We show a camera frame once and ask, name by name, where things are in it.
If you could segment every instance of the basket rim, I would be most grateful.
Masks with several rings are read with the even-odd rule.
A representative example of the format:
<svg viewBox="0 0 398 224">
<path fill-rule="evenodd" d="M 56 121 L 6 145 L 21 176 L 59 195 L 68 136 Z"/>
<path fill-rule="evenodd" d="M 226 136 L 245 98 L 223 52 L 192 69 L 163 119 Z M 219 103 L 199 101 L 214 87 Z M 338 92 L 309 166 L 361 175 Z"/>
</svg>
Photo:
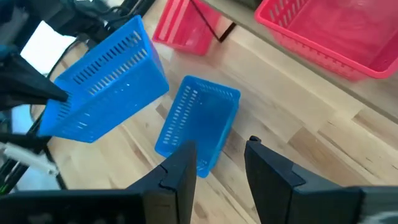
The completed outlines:
<svg viewBox="0 0 398 224">
<path fill-rule="evenodd" d="M 271 22 L 268 19 L 261 17 L 261 13 L 263 12 L 264 8 L 267 7 L 267 5 L 269 4 L 270 1 L 272 1 L 272 0 L 263 0 L 263 2 L 260 4 L 260 6 L 254 12 L 254 18 L 256 21 L 258 21 L 258 23 L 265 25 L 266 27 L 272 29 L 273 31 L 279 32 L 282 35 L 286 35 L 287 37 L 290 37 L 290 38 L 296 40 L 297 42 L 307 45 L 310 48 L 313 48 L 313 49 L 315 49 L 315 50 L 317 50 L 335 60 L 338 60 L 343 65 L 347 65 L 347 66 L 351 67 L 352 69 L 355 69 L 371 78 L 388 78 L 396 70 L 398 70 L 398 57 L 388 66 L 387 69 L 379 72 L 379 71 L 373 70 L 365 65 L 362 65 L 354 60 L 351 60 L 351 59 L 345 57 L 344 55 L 341 55 L 341 54 L 329 49 L 328 47 L 324 47 L 316 42 L 311 41 L 308 38 L 305 38 L 301 35 L 296 34 L 295 32 L 292 32 L 284 27 L 281 27 L 281 26 Z"/>
</svg>

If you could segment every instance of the white cable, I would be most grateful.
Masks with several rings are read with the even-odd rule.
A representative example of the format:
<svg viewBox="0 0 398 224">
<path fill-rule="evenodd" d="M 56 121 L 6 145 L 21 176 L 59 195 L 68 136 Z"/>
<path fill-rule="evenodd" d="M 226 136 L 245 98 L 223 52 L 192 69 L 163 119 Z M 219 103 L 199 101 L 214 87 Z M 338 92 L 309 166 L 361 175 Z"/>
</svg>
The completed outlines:
<svg viewBox="0 0 398 224">
<path fill-rule="evenodd" d="M 59 170 L 53 162 L 50 162 L 23 147 L 9 142 L 6 144 L 0 142 L 0 151 L 3 152 L 7 157 L 19 161 L 26 166 L 35 167 L 50 175 L 59 174 Z"/>
</svg>

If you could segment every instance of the wooden surface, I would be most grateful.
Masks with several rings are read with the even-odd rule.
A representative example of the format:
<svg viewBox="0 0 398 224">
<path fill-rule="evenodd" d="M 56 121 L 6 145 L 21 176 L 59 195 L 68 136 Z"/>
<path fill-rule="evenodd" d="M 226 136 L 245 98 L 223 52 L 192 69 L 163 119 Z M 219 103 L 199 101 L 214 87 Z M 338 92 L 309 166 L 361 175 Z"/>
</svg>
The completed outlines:
<svg viewBox="0 0 398 224">
<path fill-rule="evenodd" d="M 298 63 L 304 65 L 305 72 L 314 72 L 332 84 L 341 88 L 365 105 L 378 111 L 384 116 L 398 123 L 398 73 L 385 80 L 368 79 L 357 83 L 347 80 L 315 65 L 308 60 L 289 52 L 275 42 L 271 33 L 265 27 L 254 20 L 254 11 L 248 9 L 234 0 L 203 0 L 224 16 L 235 21 L 241 27 L 266 41 L 269 45 L 280 50 Z"/>
<path fill-rule="evenodd" d="M 150 36 L 164 5 L 157 0 L 144 17 Z M 197 180 L 192 223 L 259 223 L 244 168 L 250 135 L 340 185 L 398 184 L 398 125 L 245 29 L 238 27 L 222 44 L 214 42 L 206 57 L 155 47 L 170 82 L 165 96 L 93 144 L 49 142 L 69 189 L 123 189 L 160 164 L 164 158 L 154 146 L 187 74 L 242 93 L 216 167 Z M 74 49 L 62 66 L 85 50 Z"/>
</svg>

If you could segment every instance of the plastic basket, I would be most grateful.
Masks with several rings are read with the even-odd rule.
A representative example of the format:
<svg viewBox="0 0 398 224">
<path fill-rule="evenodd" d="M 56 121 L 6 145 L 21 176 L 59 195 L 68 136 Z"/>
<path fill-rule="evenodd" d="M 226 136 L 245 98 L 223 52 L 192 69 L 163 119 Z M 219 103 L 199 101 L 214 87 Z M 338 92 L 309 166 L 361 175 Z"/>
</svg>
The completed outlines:
<svg viewBox="0 0 398 224">
<path fill-rule="evenodd" d="M 186 76 L 156 142 L 168 157 L 185 141 L 196 142 L 197 171 L 206 177 L 215 166 L 239 108 L 238 90 Z"/>
<path fill-rule="evenodd" d="M 205 55 L 213 34 L 192 1 L 215 30 L 221 14 L 210 6 L 198 0 L 168 0 L 152 40 L 177 50 Z"/>
<path fill-rule="evenodd" d="M 93 142 L 169 90 L 140 16 L 62 73 L 66 103 L 49 100 L 40 136 Z"/>
<path fill-rule="evenodd" d="M 258 22 L 284 47 L 349 80 L 398 69 L 398 1 L 264 0 Z"/>
</svg>

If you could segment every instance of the wooden table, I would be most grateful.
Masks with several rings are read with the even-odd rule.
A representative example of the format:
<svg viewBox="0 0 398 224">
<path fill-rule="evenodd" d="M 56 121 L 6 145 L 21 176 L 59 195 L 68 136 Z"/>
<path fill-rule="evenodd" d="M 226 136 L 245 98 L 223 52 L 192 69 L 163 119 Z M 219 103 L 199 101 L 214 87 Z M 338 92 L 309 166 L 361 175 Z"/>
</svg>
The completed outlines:
<svg viewBox="0 0 398 224">
<path fill-rule="evenodd" d="M 277 53 L 278 55 L 282 52 L 283 56 L 281 57 L 285 58 L 285 61 L 279 66 L 285 66 L 286 63 L 288 63 L 286 62 L 287 60 L 289 61 L 289 68 L 294 68 L 292 64 L 296 64 L 296 62 L 298 62 L 307 68 L 302 72 L 314 72 L 318 74 L 336 85 L 338 88 L 341 88 L 343 91 L 363 102 L 365 105 L 388 117 L 393 122 L 398 123 L 398 73 L 384 80 L 368 79 L 357 83 L 348 82 L 347 80 L 336 76 L 334 73 L 331 73 L 280 46 L 274 40 L 271 33 L 265 29 L 263 25 L 254 20 L 254 11 L 252 9 L 248 9 L 239 3 L 236 3 L 234 0 L 203 1 L 217 11 L 220 11 L 228 19 L 235 21 L 239 26 L 247 29 L 249 32 L 273 46 L 271 51 L 274 52 L 277 49 L 280 51 Z M 280 58 L 271 57 L 269 60 L 272 60 L 270 63 L 277 65 Z"/>
<path fill-rule="evenodd" d="M 165 2 L 157 0 L 144 17 L 150 36 Z M 206 57 L 155 47 L 170 82 L 165 96 L 93 144 L 49 142 L 69 189 L 123 189 L 160 164 L 164 158 L 154 145 L 187 74 L 242 93 L 216 167 L 197 180 L 192 223 L 259 223 L 244 168 L 250 135 L 341 185 L 398 184 L 398 125 L 245 29 L 238 27 L 222 44 L 214 42 Z M 85 50 L 73 49 L 56 73 Z"/>
</svg>

